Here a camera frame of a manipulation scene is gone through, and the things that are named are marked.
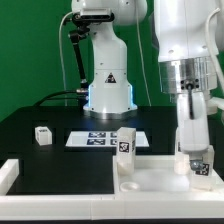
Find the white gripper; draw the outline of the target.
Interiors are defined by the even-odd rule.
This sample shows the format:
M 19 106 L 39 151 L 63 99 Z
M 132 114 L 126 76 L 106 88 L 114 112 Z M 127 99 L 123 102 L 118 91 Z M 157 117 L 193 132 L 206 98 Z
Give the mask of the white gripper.
M 181 93 L 177 97 L 180 149 L 189 154 L 190 168 L 203 169 L 203 157 L 210 145 L 205 98 L 202 92 Z

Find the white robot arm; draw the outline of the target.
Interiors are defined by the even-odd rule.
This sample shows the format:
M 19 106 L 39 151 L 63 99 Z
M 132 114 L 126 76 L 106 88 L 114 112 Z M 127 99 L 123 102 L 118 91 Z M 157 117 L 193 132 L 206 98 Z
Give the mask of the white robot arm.
M 221 80 L 217 63 L 218 21 L 223 0 L 154 0 L 162 89 L 176 97 L 180 150 L 199 171 L 209 150 L 206 95 Z M 84 111 L 101 118 L 137 109 L 127 80 L 127 46 L 115 25 L 132 25 L 147 13 L 146 0 L 72 0 L 78 36 L 93 44 L 94 79 Z

